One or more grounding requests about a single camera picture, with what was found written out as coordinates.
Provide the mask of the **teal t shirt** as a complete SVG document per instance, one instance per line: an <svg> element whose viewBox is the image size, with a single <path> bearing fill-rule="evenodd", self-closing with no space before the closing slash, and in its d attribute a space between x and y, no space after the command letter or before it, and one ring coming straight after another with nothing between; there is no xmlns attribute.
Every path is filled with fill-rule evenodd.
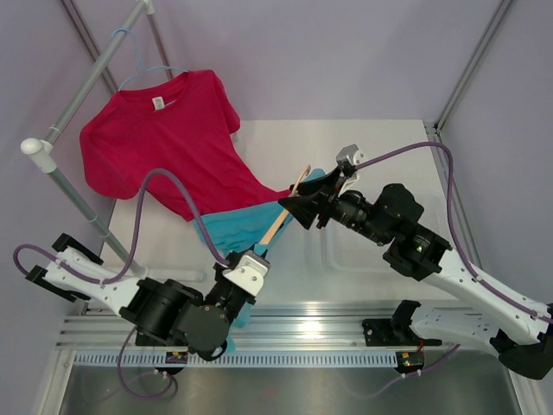
<svg viewBox="0 0 553 415"><path fill-rule="evenodd" d="M309 175L305 175L304 181L314 180L323 177L326 173L323 169L314 169ZM276 243L283 229L293 220L293 217L286 216L283 223L276 230L269 243L257 245L263 236L269 231L275 220L284 212L283 207L277 201L270 201L255 206L244 207L231 211L204 214L200 218L204 224L212 245L220 252L223 257L231 252L242 252L249 249L255 250L258 255L267 253ZM216 271L215 286L207 294L208 304L215 305L225 309L229 303L232 294L232 285L224 278L220 280L220 272ZM238 306L231 306L231 316L229 321L238 316L238 322L234 323L237 327L243 327L247 324L251 312L251 304L238 301ZM246 311L240 314L241 306L246 305ZM223 354L228 346L228 337L223 344L214 351L200 353L198 355L204 360L213 361Z"/></svg>

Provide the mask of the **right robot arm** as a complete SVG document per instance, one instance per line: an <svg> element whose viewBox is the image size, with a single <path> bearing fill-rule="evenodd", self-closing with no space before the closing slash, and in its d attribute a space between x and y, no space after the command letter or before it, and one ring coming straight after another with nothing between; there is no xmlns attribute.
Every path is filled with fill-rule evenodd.
<svg viewBox="0 0 553 415"><path fill-rule="evenodd" d="M331 220L378 246L384 261L403 277L434 286L470 305L473 313L437 310L403 300L388 320L366 319L372 345L429 346L444 342L496 356L516 374L543 379L552 369L552 308L520 298L513 290L469 262L439 234L420 224L423 206L401 183L383 187L374 203L344 188L335 169L299 185L279 204L306 229Z"/></svg>

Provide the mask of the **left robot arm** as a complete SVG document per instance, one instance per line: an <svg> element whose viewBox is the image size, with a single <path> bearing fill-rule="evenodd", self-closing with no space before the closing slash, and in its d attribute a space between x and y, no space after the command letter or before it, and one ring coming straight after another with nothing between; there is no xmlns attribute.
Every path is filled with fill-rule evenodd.
<svg viewBox="0 0 553 415"><path fill-rule="evenodd" d="M66 233L52 251L18 246L13 254L17 265L23 250L48 259L45 266L22 271L29 282L70 302L102 303L133 325L139 346L186 348L204 361L216 361L227 352L232 325L245 306L257 301L270 268L254 248L230 252L214 265L214 285L204 294L174 279L133 276L128 266L108 269L100 256Z"/></svg>

